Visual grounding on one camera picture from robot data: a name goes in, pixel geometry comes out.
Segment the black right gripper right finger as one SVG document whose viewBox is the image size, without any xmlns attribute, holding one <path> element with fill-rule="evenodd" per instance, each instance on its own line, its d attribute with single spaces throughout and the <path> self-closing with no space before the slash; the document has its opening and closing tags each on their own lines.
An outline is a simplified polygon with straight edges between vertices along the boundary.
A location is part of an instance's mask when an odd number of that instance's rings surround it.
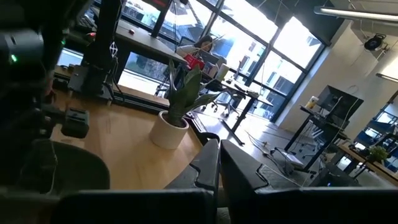
<svg viewBox="0 0 398 224">
<path fill-rule="evenodd" d="M 229 140 L 220 158 L 233 224 L 398 224 L 398 188 L 362 187 L 333 166 L 302 187 Z"/>
</svg>

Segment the dark green baseball cap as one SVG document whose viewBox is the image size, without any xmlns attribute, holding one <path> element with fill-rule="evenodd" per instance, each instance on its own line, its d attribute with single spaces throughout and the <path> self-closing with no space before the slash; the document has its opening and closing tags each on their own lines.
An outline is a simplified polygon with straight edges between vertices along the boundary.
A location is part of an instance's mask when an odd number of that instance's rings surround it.
<svg viewBox="0 0 398 224">
<path fill-rule="evenodd" d="M 17 185 L 50 195 L 107 190 L 110 174 L 96 154 L 63 142 L 39 139 L 32 143 L 23 161 Z"/>
</svg>

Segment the white plant pot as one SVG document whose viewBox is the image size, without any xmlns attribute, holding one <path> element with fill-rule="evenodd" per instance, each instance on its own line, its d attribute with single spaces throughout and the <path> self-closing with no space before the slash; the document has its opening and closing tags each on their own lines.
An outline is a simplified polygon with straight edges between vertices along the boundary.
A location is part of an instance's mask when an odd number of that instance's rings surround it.
<svg viewBox="0 0 398 224">
<path fill-rule="evenodd" d="M 187 133 L 189 124 L 185 118 L 182 118 L 182 124 L 174 126 L 166 121 L 167 113 L 168 111 L 161 111 L 157 115 L 149 137 L 156 146 L 164 149 L 176 149 Z"/>
</svg>

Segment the black standing desk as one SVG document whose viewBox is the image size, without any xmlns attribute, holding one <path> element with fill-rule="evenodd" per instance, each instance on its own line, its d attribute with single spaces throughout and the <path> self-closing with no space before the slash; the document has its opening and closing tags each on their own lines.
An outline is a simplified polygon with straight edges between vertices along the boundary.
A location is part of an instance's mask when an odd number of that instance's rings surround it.
<svg viewBox="0 0 398 224">
<path fill-rule="evenodd" d="M 308 113 L 307 118 L 293 135 L 292 139 L 288 142 L 288 144 L 284 147 L 284 152 L 291 153 L 291 155 L 295 155 L 294 151 L 290 151 L 290 147 L 294 144 L 294 142 L 299 138 L 299 136 L 303 133 L 303 136 L 309 134 L 311 138 L 314 140 L 320 138 L 320 142 L 323 144 L 319 147 L 318 151 L 315 154 L 312 154 L 311 160 L 304 167 L 296 167 L 294 170 L 299 172 L 304 172 L 308 174 L 316 174 L 315 171 L 311 171 L 311 166 L 316 162 L 321 153 L 327 149 L 330 144 L 334 143 L 336 140 L 347 140 L 348 136 L 344 133 L 344 127 L 346 126 L 346 120 L 341 119 L 340 117 L 335 115 L 334 110 L 332 110 L 327 115 L 322 115 L 321 111 L 314 112 L 302 105 L 300 105 L 300 109 L 306 113 Z"/>
</svg>

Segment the wooden desk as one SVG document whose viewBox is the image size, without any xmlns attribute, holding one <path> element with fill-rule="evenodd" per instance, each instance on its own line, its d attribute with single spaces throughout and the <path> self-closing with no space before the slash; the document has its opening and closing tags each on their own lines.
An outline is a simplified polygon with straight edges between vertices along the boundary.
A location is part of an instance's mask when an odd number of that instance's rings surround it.
<svg viewBox="0 0 398 224">
<path fill-rule="evenodd" d="M 343 151 L 344 155 L 350 156 L 353 158 L 355 162 L 361 163 L 372 171 L 374 171 L 377 175 L 386 179 L 392 185 L 398 187 L 398 175 L 395 175 L 391 170 L 385 167 L 383 164 L 379 162 L 369 162 L 364 157 L 360 156 L 356 151 L 350 149 L 348 146 L 344 144 L 339 144 L 338 148 Z"/>
</svg>

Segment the white yellow cup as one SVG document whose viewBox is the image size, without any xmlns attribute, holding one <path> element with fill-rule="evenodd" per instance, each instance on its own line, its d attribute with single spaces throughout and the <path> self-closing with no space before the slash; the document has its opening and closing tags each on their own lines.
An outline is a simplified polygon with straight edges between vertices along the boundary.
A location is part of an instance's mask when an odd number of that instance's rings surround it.
<svg viewBox="0 0 398 224">
<path fill-rule="evenodd" d="M 307 104 L 305 105 L 305 107 L 306 107 L 307 109 L 310 109 L 310 110 L 314 109 L 314 107 L 317 105 L 318 100 L 319 100 L 318 97 L 312 96 L 312 97 L 309 99 L 309 101 L 307 102 Z"/>
</svg>

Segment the black office desk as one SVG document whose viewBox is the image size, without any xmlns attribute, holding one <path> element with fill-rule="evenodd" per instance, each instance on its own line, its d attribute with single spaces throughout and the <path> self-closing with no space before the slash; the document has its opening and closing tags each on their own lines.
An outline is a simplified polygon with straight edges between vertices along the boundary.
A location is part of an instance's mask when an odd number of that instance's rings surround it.
<svg viewBox="0 0 398 224">
<path fill-rule="evenodd" d="M 128 75 L 138 75 L 149 80 L 161 81 L 169 60 L 177 67 L 187 62 L 161 40 L 152 37 L 150 33 L 132 24 L 119 20 L 115 41 L 118 44 L 118 71 L 115 78 L 119 81 Z"/>
</svg>

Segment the green snake plant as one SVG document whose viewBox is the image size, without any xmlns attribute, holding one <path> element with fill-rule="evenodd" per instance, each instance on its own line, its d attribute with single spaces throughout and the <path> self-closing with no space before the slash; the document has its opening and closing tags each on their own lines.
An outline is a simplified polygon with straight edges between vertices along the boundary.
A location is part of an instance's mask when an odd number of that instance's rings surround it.
<svg viewBox="0 0 398 224">
<path fill-rule="evenodd" d="M 184 123 L 184 116 L 194 110 L 195 108 L 203 105 L 207 105 L 212 101 L 216 100 L 217 97 L 224 93 L 225 90 L 221 90 L 218 93 L 207 93 L 204 95 L 199 95 L 202 89 L 206 88 L 214 80 L 201 84 L 202 71 L 199 66 L 196 65 L 192 70 L 190 70 L 183 78 L 183 86 L 176 88 L 174 85 L 174 80 L 177 77 L 177 72 L 172 60 L 169 60 L 169 109 L 165 117 L 166 122 L 172 126 L 178 128 L 185 128 L 187 125 Z"/>
</svg>

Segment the black office chair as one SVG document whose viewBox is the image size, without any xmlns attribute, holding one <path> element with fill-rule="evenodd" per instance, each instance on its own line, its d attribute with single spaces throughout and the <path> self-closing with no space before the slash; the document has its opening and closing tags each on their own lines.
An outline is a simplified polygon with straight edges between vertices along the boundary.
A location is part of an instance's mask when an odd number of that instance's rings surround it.
<svg viewBox="0 0 398 224">
<path fill-rule="evenodd" d="M 225 118 L 228 118 L 232 112 L 238 112 L 233 106 L 233 103 L 246 98 L 246 95 L 242 91 L 228 88 L 217 83 L 208 84 L 200 90 L 200 95 L 218 92 L 221 92 L 221 94 L 217 99 L 212 101 L 211 107 L 214 108 L 214 112 L 217 112 L 219 106 L 224 106 L 223 116 Z"/>
</svg>

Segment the red bag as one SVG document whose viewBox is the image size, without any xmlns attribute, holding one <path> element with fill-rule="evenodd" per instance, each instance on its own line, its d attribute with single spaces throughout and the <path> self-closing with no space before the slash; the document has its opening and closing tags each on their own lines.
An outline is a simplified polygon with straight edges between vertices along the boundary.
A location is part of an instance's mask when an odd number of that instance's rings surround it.
<svg viewBox="0 0 398 224">
<path fill-rule="evenodd" d="M 190 69 L 193 69 L 195 67 L 199 67 L 200 70 L 203 70 L 203 68 L 205 66 L 204 61 L 202 61 L 200 59 L 197 59 L 197 58 L 195 58 L 194 56 L 192 56 L 190 54 L 187 54 L 184 57 L 184 59 L 187 62 L 188 68 L 190 68 Z"/>
</svg>

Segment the white green cylindrical container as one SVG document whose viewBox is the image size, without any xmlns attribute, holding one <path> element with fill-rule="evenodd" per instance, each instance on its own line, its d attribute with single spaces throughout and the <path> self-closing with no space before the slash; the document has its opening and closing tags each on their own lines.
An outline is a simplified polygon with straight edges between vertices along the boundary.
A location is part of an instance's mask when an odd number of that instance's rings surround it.
<svg viewBox="0 0 398 224">
<path fill-rule="evenodd" d="M 217 72 L 215 78 L 216 78 L 218 81 L 221 81 L 221 82 L 222 82 L 222 81 L 224 80 L 224 78 L 225 78 L 225 76 L 227 75 L 228 72 L 229 72 L 229 67 L 227 66 L 227 64 L 223 63 L 223 64 L 221 65 L 221 67 L 218 69 L 218 72 Z"/>
</svg>

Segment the person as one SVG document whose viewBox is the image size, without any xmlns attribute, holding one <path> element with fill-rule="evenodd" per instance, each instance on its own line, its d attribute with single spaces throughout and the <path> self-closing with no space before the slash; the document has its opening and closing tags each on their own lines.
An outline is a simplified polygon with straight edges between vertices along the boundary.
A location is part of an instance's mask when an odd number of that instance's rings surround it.
<svg viewBox="0 0 398 224">
<path fill-rule="evenodd" d="M 212 47 L 213 38 L 210 35 L 206 35 L 194 44 L 177 47 L 176 53 L 182 58 L 185 58 L 187 55 L 196 56 L 201 50 L 205 52 L 210 52 Z"/>
</svg>

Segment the white tube light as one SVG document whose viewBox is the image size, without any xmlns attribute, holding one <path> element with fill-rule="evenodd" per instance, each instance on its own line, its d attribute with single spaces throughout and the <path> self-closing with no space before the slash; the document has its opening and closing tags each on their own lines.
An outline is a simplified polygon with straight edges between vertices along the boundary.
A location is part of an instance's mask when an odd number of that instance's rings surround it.
<svg viewBox="0 0 398 224">
<path fill-rule="evenodd" d="M 325 6 L 315 6 L 313 11 L 318 15 L 342 17 L 345 19 L 366 19 L 371 21 L 398 23 L 398 14 L 353 11 L 349 9 L 337 9 Z"/>
</svg>

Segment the black aluminium table frame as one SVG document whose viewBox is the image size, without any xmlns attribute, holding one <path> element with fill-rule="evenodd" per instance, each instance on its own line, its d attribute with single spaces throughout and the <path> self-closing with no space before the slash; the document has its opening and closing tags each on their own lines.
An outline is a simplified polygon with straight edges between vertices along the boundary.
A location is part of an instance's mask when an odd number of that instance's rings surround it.
<svg viewBox="0 0 398 224">
<path fill-rule="evenodd" d="M 127 108 L 143 111 L 150 114 L 158 114 L 163 110 L 168 110 L 169 107 L 161 103 L 157 103 L 151 100 L 144 99 L 139 96 L 133 96 L 127 93 L 121 93 L 120 91 L 114 90 L 113 104 L 118 106 L 124 106 Z M 205 144 L 208 139 L 201 132 L 192 116 L 185 115 L 184 118 L 189 123 L 196 137 L 202 144 Z"/>
</svg>

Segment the black vertical frame post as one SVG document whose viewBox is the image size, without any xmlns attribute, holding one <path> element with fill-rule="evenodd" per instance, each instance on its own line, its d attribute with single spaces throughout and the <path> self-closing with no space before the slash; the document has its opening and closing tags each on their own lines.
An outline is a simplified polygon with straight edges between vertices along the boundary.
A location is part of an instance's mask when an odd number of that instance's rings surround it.
<svg viewBox="0 0 398 224">
<path fill-rule="evenodd" d="M 125 6 L 125 0 L 101 0 L 95 41 L 91 44 L 89 75 L 86 78 L 87 89 L 92 94 L 100 94 L 107 73 L 111 69 L 118 48 L 114 36 Z"/>
</svg>

